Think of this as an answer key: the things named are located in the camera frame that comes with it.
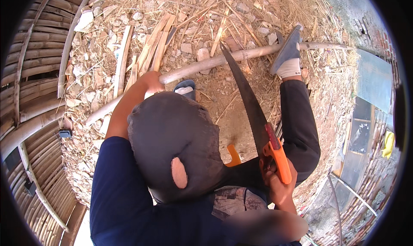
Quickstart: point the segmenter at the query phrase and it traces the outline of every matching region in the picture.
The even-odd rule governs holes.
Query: dirt ground
[[[113,51],[108,49],[109,41],[114,37],[112,42],[120,44],[125,26],[134,25],[127,60],[129,65],[132,62],[131,55],[142,50],[143,43],[139,41],[139,36],[150,34],[165,12],[177,15],[173,25],[176,26],[192,16],[194,11],[212,5],[211,3],[218,4],[211,7],[210,12],[200,16],[198,21],[192,21],[187,28],[177,31],[162,60],[160,71],[167,73],[196,62],[196,52],[199,49],[211,50],[222,19],[219,14],[225,12],[225,6],[220,0],[103,0],[100,5],[103,9],[114,6],[115,10],[109,16],[96,16],[89,30],[75,35],[77,40],[72,44],[70,63],[74,68],[81,65],[84,70],[95,69],[89,75],[80,77],[66,72],[66,102],[75,100],[77,105],[66,106],[62,126],[64,123],[69,125],[74,138],[63,140],[62,151],[68,180],[73,185],[77,198],[84,204],[90,204],[93,172],[100,144],[105,137],[100,132],[103,120],[98,120],[90,127],[85,126],[85,120],[113,99],[110,79],[115,73],[116,58]],[[301,37],[304,42],[352,45],[339,17],[324,0],[232,0],[234,8],[240,3],[247,10],[238,13],[251,26],[263,46],[268,45],[269,37],[261,34],[260,28],[265,27],[270,33],[278,30],[286,37],[296,24],[303,26]],[[135,21],[132,16],[137,12],[141,12],[143,17]],[[232,35],[239,37],[242,48],[246,49],[251,42],[257,44],[245,26],[236,21],[231,11],[228,15],[229,21],[225,25],[221,41]],[[180,51],[182,43],[190,43],[192,53],[183,54]],[[218,49],[215,55],[219,54],[221,52]],[[304,79],[308,88],[312,89],[310,102],[321,145],[318,167],[294,191],[294,202],[301,211],[310,204],[344,140],[345,124],[354,103],[352,93],[356,82],[357,53],[342,49],[301,51],[300,63],[306,73]],[[268,73],[271,63],[266,57],[247,60],[247,64],[250,72],[245,73],[245,76],[267,119],[276,128],[281,118],[280,79]],[[97,72],[103,73],[105,77],[101,86],[95,84],[94,74]],[[130,72],[127,72],[125,84],[129,75]],[[229,68],[218,66],[208,74],[195,73],[190,77],[195,80],[200,92],[199,103],[208,109],[212,120],[220,127],[220,153],[223,162],[228,163],[231,159],[226,149],[229,144],[235,145],[242,162],[256,157],[247,114]],[[178,82],[179,80],[168,84],[167,91],[172,91]]]

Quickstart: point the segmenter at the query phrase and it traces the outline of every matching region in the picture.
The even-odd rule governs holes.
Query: orange saw handle
[[[270,135],[270,141],[263,148],[264,156],[272,156],[275,163],[277,164],[280,180],[284,184],[289,184],[292,180],[290,165],[288,164],[288,160],[281,145],[281,141],[278,137],[273,135],[274,130],[272,129],[271,125],[267,124],[266,130]]]

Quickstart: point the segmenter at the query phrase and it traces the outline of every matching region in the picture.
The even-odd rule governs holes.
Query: sock
[[[291,58],[283,62],[277,70],[277,75],[279,75],[280,78],[301,75],[300,59]]]

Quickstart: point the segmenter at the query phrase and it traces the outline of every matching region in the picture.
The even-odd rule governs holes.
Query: yellow cloth
[[[387,159],[390,158],[394,144],[395,134],[387,130],[385,134],[385,148],[383,149],[382,157],[387,157]]]

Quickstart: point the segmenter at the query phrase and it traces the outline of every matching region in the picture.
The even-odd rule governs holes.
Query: hand
[[[278,175],[272,171],[267,171],[264,177],[265,184],[270,187],[270,198],[278,207],[292,202],[292,192],[297,182],[297,171],[292,162],[288,158],[287,160],[292,177],[289,184],[282,183]]]
[[[157,71],[149,71],[143,74],[136,83],[144,86],[147,93],[156,93],[165,90],[165,86],[159,82],[159,76],[162,75]]]

